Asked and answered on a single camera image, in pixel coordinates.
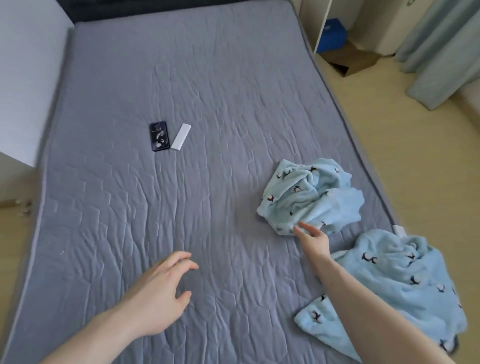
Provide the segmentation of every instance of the hand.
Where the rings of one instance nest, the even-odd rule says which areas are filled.
[[[129,322],[132,339],[156,335],[180,318],[192,296],[191,291],[175,297],[181,277],[198,264],[188,252],[174,252],[144,273],[125,293],[114,310]]]
[[[310,264],[315,268],[322,260],[331,259],[328,236],[323,231],[304,222],[299,222],[299,226],[309,233],[304,233],[298,226],[293,228],[293,232],[300,239],[303,251]]]

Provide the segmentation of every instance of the beige tile floor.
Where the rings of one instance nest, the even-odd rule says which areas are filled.
[[[480,135],[450,101],[430,112],[404,95],[413,75],[392,59],[341,78],[318,60],[410,234],[445,255],[469,319],[458,364],[478,361],[480,339]],[[0,326],[8,309],[23,243],[19,209],[0,210]]]

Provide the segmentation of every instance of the dark phone case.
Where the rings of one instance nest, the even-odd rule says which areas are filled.
[[[165,121],[154,122],[149,125],[149,128],[152,150],[158,152],[160,150],[170,149],[167,123]]]

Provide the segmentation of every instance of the white remote control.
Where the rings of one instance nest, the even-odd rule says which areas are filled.
[[[175,149],[175,150],[180,150],[181,149],[181,146],[183,145],[183,142],[185,141],[191,127],[192,126],[189,125],[189,124],[183,124],[181,126],[180,131],[177,134],[177,137],[175,138],[175,140],[173,141],[173,144],[171,146],[172,149]]]

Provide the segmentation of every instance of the left hand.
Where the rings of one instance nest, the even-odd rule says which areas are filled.
[[[159,334],[180,318],[192,296],[191,291],[175,297],[181,277],[198,264],[188,252],[174,252],[144,273],[125,293],[114,310],[130,323],[133,339]]]

